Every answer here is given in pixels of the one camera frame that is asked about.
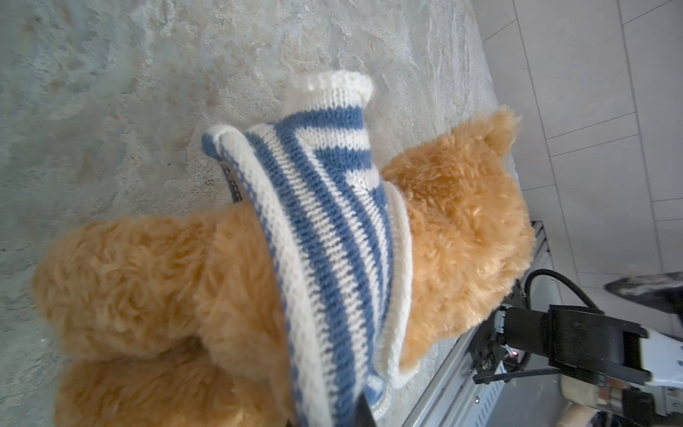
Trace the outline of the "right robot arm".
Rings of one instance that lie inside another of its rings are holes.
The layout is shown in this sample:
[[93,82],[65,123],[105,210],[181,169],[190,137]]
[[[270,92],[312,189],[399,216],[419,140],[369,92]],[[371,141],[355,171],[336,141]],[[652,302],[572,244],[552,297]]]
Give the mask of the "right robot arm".
[[[581,300],[535,311],[533,282],[549,277]],[[566,397],[585,407],[620,416],[633,426],[654,426],[682,413],[682,341],[599,309],[564,275],[539,269],[526,276],[523,306],[503,305],[484,323],[471,345],[475,384],[563,375],[587,391]]]

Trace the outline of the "brown teddy bear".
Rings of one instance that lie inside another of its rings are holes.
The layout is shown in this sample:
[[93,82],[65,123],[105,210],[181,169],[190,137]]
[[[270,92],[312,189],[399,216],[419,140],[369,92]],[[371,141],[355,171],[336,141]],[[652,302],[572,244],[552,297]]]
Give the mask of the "brown teddy bear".
[[[414,279],[399,365],[481,324],[529,268],[535,233],[504,159],[519,118],[478,116],[384,167],[407,204]],[[59,239],[32,288],[73,358],[58,426],[284,426],[286,324],[252,205],[92,222]]]

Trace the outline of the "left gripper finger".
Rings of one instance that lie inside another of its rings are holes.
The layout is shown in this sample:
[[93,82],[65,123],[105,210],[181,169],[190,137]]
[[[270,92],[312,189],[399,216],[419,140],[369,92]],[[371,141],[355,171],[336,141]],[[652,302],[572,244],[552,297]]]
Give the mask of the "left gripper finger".
[[358,407],[354,419],[355,427],[376,427],[375,418],[369,407]]

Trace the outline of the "striped knit bear sweater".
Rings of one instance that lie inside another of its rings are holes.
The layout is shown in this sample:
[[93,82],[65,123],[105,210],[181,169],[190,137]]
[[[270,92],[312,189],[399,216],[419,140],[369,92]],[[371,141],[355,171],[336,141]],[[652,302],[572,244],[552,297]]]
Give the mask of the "striped knit bear sweater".
[[407,205],[373,162],[365,74],[299,76],[282,116],[246,131],[212,126],[207,156],[250,197],[274,261],[286,318],[293,397],[302,426],[350,426],[380,407],[400,366],[414,265]]

